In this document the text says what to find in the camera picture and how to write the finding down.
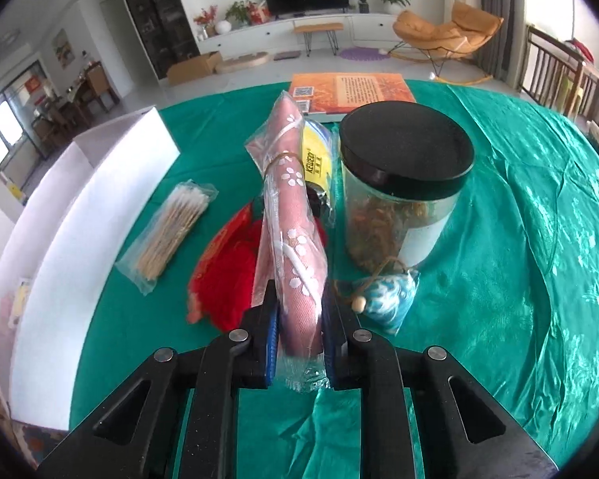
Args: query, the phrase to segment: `metal screw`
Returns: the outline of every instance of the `metal screw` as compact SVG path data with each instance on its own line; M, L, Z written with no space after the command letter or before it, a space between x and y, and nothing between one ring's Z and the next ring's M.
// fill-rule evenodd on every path
M428 348L428 356L433 360L445 360L446 359L446 350L443 347L439 347L438 345L434 345Z
M353 331L353 338L357 342L368 342L373 337L368 329L356 329Z
M173 350L170 347L160 347L153 354L153 358L158 362L168 362L173 358Z
M248 331L246 329L234 329L228 334L228 337L233 342L244 342L248 338Z

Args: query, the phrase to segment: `green tablecloth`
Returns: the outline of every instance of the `green tablecloth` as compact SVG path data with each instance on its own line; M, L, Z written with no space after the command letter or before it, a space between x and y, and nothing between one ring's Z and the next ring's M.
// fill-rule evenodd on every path
M561 465L599 416L599 157L544 108L477 89L409 85L419 103L468 132L476 163L393 342L447 348ZM182 155L123 250L176 183L212 183L220 194L153 293L144 297L111 272L82 351L72 427L155 348L185 351L217 334L206 322L184 321L186 284L215 232L260 192L243 143L286 87L210 95L161 112ZM342 232L332 241L331 267L350 275ZM239 477L358 477L359 393L245 391L238 442Z

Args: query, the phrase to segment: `ceiling light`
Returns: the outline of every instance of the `ceiling light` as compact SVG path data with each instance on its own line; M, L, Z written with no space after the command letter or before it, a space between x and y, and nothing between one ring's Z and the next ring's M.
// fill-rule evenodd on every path
M15 28L0 38L0 54L4 53L20 35L20 29Z

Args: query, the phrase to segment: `wooden bead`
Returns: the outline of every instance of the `wooden bead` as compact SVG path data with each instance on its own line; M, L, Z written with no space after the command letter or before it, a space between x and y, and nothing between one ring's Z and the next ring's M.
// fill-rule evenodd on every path
M366 297L364 297L363 295L355 297L355 299L353 299L351 307L353 309L353 312L355 313L363 312L364 308L366 308Z

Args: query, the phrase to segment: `yellow package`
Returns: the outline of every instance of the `yellow package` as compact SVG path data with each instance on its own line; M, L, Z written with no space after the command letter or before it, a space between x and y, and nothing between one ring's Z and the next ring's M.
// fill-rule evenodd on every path
M331 133L320 123L307 119L302 137L302 160L305 180L316 190L324 205L331 206L333 160Z

